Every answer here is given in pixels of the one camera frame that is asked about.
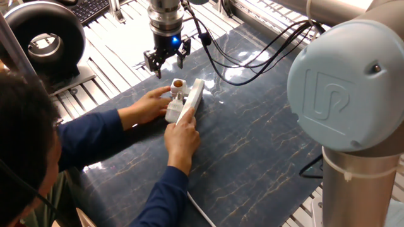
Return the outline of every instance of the work table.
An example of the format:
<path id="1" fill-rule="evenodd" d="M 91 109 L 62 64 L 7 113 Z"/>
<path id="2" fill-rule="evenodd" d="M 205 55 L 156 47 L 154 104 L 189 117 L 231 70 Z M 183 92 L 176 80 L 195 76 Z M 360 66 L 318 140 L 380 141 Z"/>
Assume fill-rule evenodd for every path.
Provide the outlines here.
<path id="1" fill-rule="evenodd" d="M 245 62 L 269 42 L 245 24 L 218 39 L 226 53 Z M 210 50 L 222 61 L 213 45 Z M 205 80 L 196 112 L 201 146 L 193 158 L 190 194 L 217 226 L 281 226 L 320 183 L 298 175 L 321 149 L 297 125 L 287 101 L 287 74 L 294 57 L 284 58 L 252 83 L 232 86 L 220 80 L 199 49 L 186 58 L 184 69 L 167 68 L 162 79 L 150 77 L 93 111 L 127 107 L 174 78 L 188 84 Z M 249 69 L 220 71 L 236 82 L 253 75 Z M 128 143 L 110 153 L 111 158 L 72 174 L 79 206 L 97 226 L 127 226 L 141 212 L 167 165 L 165 126 L 158 120 L 134 127 Z M 208 223 L 189 203 L 181 226 Z"/>

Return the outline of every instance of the sleeve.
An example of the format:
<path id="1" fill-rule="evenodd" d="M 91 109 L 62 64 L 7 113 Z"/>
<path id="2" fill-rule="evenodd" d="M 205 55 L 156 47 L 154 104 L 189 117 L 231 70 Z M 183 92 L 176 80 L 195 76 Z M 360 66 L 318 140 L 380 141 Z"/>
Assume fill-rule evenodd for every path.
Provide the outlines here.
<path id="1" fill-rule="evenodd" d="M 57 128 L 62 144 L 59 171 L 80 166 L 97 153 L 110 149 L 124 139 L 117 110 L 90 113 Z"/>
<path id="2" fill-rule="evenodd" d="M 184 212 L 188 177 L 175 167 L 168 166 L 154 185 L 144 210 L 130 227 L 176 227 Z"/>

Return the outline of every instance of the man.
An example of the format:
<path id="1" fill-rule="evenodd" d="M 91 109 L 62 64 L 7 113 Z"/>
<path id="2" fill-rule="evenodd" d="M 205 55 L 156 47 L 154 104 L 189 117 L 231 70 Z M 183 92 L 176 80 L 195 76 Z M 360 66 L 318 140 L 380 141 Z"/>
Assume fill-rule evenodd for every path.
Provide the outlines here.
<path id="1" fill-rule="evenodd" d="M 158 88 L 130 107 L 87 114 L 56 127 L 59 114 L 41 88 L 0 73 L 0 160 L 40 195 L 48 194 L 59 209 L 66 184 L 59 172 L 115 146 L 133 125 L 165 115 L 170 99 L 160 96 L 169 90 L 169 86 Z M 193 113 L 194 109 L 177 125 L 167 126 L 167 169 L 131 226 L 178 225 L 191 158 L 200 143 Z M 28 227 L 48 227 L 54 218 L 48 207 L 0 169 L 0 227 L 14 227 L 20 220 Z"/>

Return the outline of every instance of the hand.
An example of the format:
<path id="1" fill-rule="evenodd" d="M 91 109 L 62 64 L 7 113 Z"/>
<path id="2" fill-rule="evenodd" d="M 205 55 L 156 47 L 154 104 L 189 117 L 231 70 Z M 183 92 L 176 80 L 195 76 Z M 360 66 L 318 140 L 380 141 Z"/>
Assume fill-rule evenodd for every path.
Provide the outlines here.
<path id="1" fill-rule="evenodd" d="M 170 91 L 170 86 L 149 91 L 130 107 L 118 110 L 124 130 L 130 129 L 135 124 L 145 124 L 158 116 L 164 116 L 171 98 L 161 98 L 160 96 L 168 91 Z"/>
<path id="2" fill-rule="evenodd" d="M 169 166 L 189 175 L 192 165 L 192 156 L 201 144 L 199 132 L 195 130 L 195 109 L 190 108 L 176 125 L 169 124 L 165 130 L 165 147 L 169 152 Z"/>

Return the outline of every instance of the white plastic object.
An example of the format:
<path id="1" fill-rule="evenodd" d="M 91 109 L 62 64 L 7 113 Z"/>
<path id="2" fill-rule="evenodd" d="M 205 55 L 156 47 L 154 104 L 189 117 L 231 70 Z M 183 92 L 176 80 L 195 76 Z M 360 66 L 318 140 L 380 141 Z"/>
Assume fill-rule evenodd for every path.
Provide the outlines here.
<path id="1" fill-rule="evenodd" d="M 191 108 L 194 107 L 195 111 L 199 106 L 202 99 L 203 88 L 205 87 L 205 82 L 202 79 L 196 79 L 191 91 L 189 92 L 187 101 L 185 102 L 184 108 L 177 120 L 177 123 L 181 120 L 182 116 Z"/>
<path id="2" fill-rule="evenodd" d="M 187 81 L 183 79 L 173 79 L 171 84 L 171 97 L 175 98 L 181 92 L 183 96 L 187 97 L 190 89 L 187 87 Z"/>
<path id="3" fill-rule="evenodd" d="M 404 42 L 387 26 L 352 20 L 308 45 L 290 68 L 287 95 L 298 123 L 335 151 L 391 135 L 404 113 Z"/>
<path id="4" fill-rule="evenodd" d="M 184 102 L 184 100 L 182 99 L 181 92 L 177 93 L 176 98 L 173 99 L 169 103 L 169 106 L 167 107 L 167 113 L 165 114 L 165 120 L 167 122 L 170 122 L 170 123 L 177 122 L 177 120 L 182 112 L 182 108 L 184 108 L 183 102 Z"/>

